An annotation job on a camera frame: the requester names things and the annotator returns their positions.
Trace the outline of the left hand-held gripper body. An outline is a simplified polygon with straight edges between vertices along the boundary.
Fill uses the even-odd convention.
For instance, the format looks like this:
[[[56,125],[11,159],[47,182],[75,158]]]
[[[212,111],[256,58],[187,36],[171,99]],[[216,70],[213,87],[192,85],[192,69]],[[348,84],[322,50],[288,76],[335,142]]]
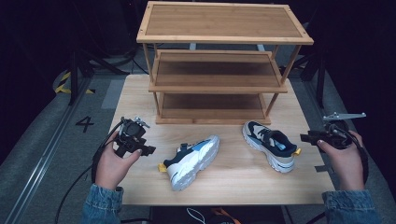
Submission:
[[[148,127],[145,121],[136,117],[135,119],[120,119],[119,133],[115,138],[118,145],[116,154],[123,157],[126,152],[134,153],[137,146],[145,146],[146,139],[143,135],[146,133],[145,127]]]

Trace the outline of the white and navy sneaker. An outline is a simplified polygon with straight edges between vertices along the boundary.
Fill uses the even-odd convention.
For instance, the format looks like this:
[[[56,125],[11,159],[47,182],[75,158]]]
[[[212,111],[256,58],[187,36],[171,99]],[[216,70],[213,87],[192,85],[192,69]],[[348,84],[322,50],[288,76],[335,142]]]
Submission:
[[[216,158],[218,152],[217,135],[209,135],[192,145],[181,144],[173,159],[163,161],[172,190],[180,191],[187,188],[194,181],[197,173],[203,171]]]
[[[278,130],[271,130],[257,121],[247,121],[242,133],[247,143],[263,152],[269,165],[280,173],[288,173],[294,169],[294,157],[301,150],[289,138]]]

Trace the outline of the wooden three-tier shoe rack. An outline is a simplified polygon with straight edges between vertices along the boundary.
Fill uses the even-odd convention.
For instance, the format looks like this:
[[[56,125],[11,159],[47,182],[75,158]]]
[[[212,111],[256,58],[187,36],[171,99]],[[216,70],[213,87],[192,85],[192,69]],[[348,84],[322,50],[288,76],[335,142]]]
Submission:
[[[287,5],[164,1],[148,2],[136,41],[161,124],[270,123],[290,73],[275,49],[314,42]]]

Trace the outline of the black metal stand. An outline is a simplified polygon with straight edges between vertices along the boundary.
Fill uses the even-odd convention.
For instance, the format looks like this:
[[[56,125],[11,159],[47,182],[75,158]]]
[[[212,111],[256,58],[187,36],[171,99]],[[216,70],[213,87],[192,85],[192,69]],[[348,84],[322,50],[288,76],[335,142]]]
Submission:
[[[323,54],[308,54],[300,59],[301,63],[305,63],[303,72],[300,78],[303,81],[310,81],[314,76],[317,76],[316,99],[320,108],[323,108],[323,91],[325,82],[325,56]]]
[[[70,78],[71,78],[71,96],[69,105],[73,105],[77,100],[80,90],[78,89],[78,72],[81,72],[83,77],[93,76],[93,66],[90,60],[95,61],[117,75],[127,75],[127,72],[121,71],[116,66],[106,62],[104,59],[94,56],[84,49],[77,49],[71,53],[70,56]]]

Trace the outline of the person's right hand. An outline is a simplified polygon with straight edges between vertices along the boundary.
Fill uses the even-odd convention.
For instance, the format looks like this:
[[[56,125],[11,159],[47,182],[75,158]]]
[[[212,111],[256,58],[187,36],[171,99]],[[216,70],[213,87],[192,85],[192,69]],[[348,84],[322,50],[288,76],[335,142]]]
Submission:
[[[330,157],[332,168],[339,179],[340,190],[365,189],[361,154],[355,143],[343,150],[336,149],[323,140],[318,140],[317,145]]]

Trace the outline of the person's left hand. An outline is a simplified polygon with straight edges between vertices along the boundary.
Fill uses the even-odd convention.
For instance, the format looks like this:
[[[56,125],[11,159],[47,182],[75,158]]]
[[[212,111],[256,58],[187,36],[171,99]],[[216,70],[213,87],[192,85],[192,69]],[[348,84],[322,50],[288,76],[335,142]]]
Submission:
[[[106,142],[106,147],[97,165],[94,181],[96,186],[110,190],[117,188],[129,169],[141,156],[141,150],[138,149],[125,159],[119,157],[113,148],[113,140],[117,135],[118,132],[114,132]]]

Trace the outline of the metal floor rail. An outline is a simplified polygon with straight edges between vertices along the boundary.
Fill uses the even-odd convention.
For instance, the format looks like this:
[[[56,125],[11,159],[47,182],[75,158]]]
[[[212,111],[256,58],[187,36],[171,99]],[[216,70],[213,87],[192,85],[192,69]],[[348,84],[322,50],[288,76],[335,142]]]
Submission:
[[[0,224],[20,224],[91,82],[90,78],[80,81],[78,97],[72,105],[69,105],[69,96],[57,95],[0,167]]]

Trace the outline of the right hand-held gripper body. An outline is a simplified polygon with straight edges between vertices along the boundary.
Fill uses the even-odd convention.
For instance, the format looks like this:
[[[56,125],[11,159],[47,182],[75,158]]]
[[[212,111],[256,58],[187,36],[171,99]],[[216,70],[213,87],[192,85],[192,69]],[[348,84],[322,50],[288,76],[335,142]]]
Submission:
[[[360,146],[357,138],[349,132],[347,119],[365,118],[364,112],[359,114],[345,114],[333,112],[329,116],[324,116],[324,128],[326,130],[327,142],[337,149],[346,149],[352,143],[357,147]]]

